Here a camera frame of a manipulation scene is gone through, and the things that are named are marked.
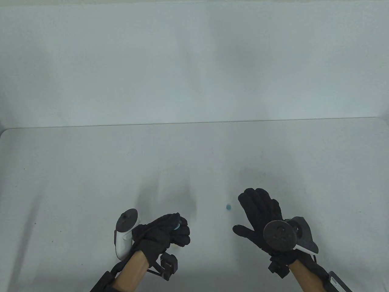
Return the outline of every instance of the table surface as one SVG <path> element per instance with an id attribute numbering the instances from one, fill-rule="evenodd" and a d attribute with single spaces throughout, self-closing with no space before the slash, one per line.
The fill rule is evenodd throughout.
<path id="1" fill-rule="evenodd" d="M 191 244 L 138 291 L 301 291 L 233 234 L 261 187 L 304 216 L 318 262 L 389 289 L 389 127 L 378 118 L 11 129 L 0 138 L 0 291 L 89 291 L 116 262 L 119 215 L 180 212 Z"/>

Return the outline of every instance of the gloved hand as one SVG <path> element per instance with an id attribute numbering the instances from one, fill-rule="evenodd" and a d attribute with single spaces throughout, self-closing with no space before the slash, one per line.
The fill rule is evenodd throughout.
<path id="1" fill-rule="evenodd" d="M 140 224 L 132 231 L 134 251 L 141 250 L 149 262 L 149 267 L 171 243 L 185 246 L 190 243 L 188 222 L 179 213 L 166 214 L 149 224 Z"/>
<path id="2" fill-rule="evenodd" d="M 263 237 L 263 229 L 273 220 L 283 220 L 280 205 L 275 199 L 271 199 L 268 192 L 257 188 L 248 188 L 240 194 L 238 200 L 243 207 L 249 222 L 254 230 L 242 225 L 235 225 L 232 230 L 235 234 L 245 237 L 271 256 L 271 261 L 276 261 L 280 266 L 288 266 L 297 259 L 300 260 L 311 272 L 322 280 L 328 277 L 327 272 L 312 260 L 312 257 L 299 250 L 279 252 L 273 250 Z"/>

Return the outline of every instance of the forearm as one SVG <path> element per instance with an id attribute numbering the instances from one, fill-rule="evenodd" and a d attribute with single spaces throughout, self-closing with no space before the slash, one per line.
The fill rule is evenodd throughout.
<path id="1" fill-rule="evenodd" d="M 304 292 L 326 292 L 321 279 L 309 271 L 299 260 L 290 264 L 289 269 Z"/>
<path id="2" fill-rule="evenodd" d="M 120 292 L 133 292 L 139 285 L 149 263 L 142 251 L 137 251 L 115 279 L 112 287 Z"/>

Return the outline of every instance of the white sticker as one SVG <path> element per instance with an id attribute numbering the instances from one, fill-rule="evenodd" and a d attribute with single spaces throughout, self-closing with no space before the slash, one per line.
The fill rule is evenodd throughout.
<path id="1" fill-rule="evenodd" d="M 334 277 L 331 277 L 329 282 L 339 291 L 339 292 L 346 292 L 346 290 L 343 289 L 343 287 L 334 279 Z"/>

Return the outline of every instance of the wrist-mounted device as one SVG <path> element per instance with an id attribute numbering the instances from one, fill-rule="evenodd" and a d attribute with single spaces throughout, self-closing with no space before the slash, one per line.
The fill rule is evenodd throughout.
<path id="1" fill-rule="evenodd" d="M 263 237 L 266 243 L 280 253 L 295 250 L 295 258 L 298 259 L 312 273 L 322 281 L 327 292 L 352 292 L 349 287 L 334 273 L 327 273 L 316 262 L 319 248 L 314 243 L 311 229 L 303 217 L 294 217 L 286 220 L 274 220 L 263 229 Z M 289 268 L 277 256 L 271 257 L 269 270 L 284 278 L 289 274 Z"/>

